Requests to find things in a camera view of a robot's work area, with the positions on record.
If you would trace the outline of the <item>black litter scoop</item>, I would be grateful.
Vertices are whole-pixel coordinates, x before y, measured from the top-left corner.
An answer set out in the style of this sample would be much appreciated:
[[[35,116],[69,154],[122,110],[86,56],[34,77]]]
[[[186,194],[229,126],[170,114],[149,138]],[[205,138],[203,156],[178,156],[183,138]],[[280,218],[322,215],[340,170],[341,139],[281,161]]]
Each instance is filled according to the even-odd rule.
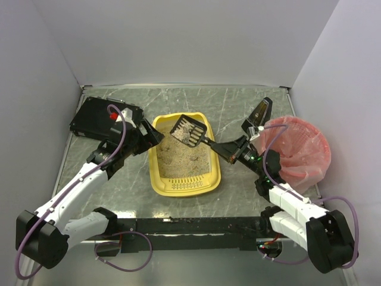
[[[216,143],[207,137],[207,126],[204,123],[185,114],[179,117],[170,131],[170,135],[189,148],[195,148],[200,143],[209,147]]]

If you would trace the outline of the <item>yellow litter box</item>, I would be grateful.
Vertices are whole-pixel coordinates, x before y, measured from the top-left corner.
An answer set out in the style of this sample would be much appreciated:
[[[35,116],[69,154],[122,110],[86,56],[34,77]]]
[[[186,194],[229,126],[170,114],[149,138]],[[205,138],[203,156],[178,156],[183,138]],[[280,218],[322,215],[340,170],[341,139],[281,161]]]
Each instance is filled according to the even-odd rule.
[[[157,116],[152,125],[156,130],[159,128],[173,127],[179,117],[184,114],[207,126],[207,137],[214,140],[214,134],[206,116],[200,112],[172,113]],[[209,172],[199,176],[185,176],[181,178],[166,178],[160,174],[158,163],[158,147],[148,151],[149,174],[151,185],[156,193],[165,197],[192,197],[213,191],[221,181],[221,169],[218,155],[209,150]]]

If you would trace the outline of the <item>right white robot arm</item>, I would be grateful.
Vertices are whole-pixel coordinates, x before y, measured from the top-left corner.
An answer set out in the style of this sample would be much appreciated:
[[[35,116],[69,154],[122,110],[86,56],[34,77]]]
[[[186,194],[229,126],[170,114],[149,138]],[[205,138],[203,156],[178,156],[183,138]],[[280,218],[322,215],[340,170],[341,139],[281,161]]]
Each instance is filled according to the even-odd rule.
[[[348,269],[355,263],[359,232],[350,230],[342,212],[324,209],[287,184],[279,175],[278,152],[268,148],[259,154],[245,136],[224,143],[209,139],[207,145],[227,162],[239,161],[258,175],[258,193],[274,205],[264,211],[270,229],[304,248],[318,271]]]

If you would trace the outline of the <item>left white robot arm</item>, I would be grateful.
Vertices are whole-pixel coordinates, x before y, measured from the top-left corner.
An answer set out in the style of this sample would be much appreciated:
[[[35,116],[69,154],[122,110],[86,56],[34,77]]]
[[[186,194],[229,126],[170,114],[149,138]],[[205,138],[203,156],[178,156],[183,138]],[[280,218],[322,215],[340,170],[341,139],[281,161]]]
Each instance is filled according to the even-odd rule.
[[[82,241],[97,235],[114,236],[118,229],[117,215],[103,207],[81,219],[71,220],[71,217],[124,166],[126,158],[148,151],[163,138],[145,119],[137,125],[115,122],[108,137],[91,152],[77,175],[56,196],[34,212],[20,213],[16,220],[17,256],[25,255],[51,269]]]

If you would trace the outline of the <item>cat litter pellets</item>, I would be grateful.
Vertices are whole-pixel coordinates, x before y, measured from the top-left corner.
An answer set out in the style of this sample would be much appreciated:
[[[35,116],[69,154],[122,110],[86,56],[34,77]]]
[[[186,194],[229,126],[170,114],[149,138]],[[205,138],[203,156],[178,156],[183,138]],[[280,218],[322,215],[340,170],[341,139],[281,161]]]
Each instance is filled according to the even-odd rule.
[[[156,147],[161,177],[185,178],[210,171],[210,152],[207,146],[189,148],[170,135],[170,128],[162,129],[161,133],[164,134],[164,139]]]

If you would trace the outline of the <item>black flat box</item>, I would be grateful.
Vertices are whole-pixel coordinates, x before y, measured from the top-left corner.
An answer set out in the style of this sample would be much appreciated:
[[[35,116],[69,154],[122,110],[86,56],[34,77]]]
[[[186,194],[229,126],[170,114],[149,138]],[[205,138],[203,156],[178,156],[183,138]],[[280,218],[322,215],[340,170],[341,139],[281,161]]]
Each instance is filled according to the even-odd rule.
[[[116,120],[107,107],[113,104],[120,111],[129,109],[133,122],[137,125],[143,119],[143,109],[122,100],[88,97],[70,123],[70,131],[76,136],[102,141],[108,137],[110,129]]]

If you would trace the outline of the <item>black metronome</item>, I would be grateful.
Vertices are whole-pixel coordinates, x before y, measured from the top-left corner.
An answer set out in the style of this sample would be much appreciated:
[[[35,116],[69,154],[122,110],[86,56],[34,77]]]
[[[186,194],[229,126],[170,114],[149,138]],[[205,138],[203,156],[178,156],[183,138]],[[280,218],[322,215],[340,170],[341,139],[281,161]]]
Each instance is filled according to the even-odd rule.
[[[242,130],[249,136],[252,131],[258,131],[259,126],[264,126],[270,120],[272,106],[273,102],[269,97],[263,98],[242,123]]]

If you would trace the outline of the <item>red basket with bag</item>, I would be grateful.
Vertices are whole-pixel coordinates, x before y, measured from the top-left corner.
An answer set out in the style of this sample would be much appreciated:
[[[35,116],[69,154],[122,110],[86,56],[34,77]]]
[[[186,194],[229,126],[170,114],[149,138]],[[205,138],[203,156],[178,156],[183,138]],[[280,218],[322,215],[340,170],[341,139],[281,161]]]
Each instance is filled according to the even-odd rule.
[[[280,154],[280,176],[295,191],[303,194],[320,182],[330,166],[331,151],[327,139],[311,123],[295,116],[283,116],[266,123],[254,141],[261,154],[267,147]]]

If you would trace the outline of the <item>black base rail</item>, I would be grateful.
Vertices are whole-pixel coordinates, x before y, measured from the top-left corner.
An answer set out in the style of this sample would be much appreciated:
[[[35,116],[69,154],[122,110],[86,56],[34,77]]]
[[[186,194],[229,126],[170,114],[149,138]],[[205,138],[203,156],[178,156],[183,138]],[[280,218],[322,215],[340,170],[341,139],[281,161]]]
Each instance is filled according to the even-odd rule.
[[[148,237],[154,251],[234,249],[255,251],[276,233],[261,217],[185,217],[119,219],[116,232]]]

